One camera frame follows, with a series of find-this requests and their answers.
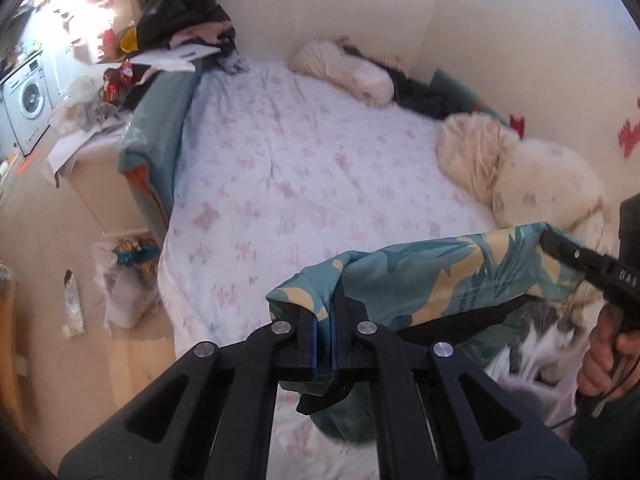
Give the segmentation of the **person's right hand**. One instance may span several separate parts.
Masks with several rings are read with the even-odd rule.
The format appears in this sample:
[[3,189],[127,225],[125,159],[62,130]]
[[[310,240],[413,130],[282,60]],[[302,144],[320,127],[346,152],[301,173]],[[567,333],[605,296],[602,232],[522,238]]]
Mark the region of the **person's right hand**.
[[612,307],[606,304],[590,333],[589,349],[577,375],[577,390],[584,396],[600,396],[609,392],[613,385],[610,373],[614,368],[614,351],[629,360],[625,367],[627,374],[638,359],[639,349],[638,330],[614,338]]

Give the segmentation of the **dark green right sleeve forearm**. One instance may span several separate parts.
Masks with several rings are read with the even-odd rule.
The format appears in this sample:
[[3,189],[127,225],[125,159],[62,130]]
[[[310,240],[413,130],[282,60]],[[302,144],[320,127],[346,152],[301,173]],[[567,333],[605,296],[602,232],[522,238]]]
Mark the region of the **dark green right sleeve forearm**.
[[605,404],[593,418],[580,416],[570,445],[582,456],[589,479],[640,479],[639,386]]

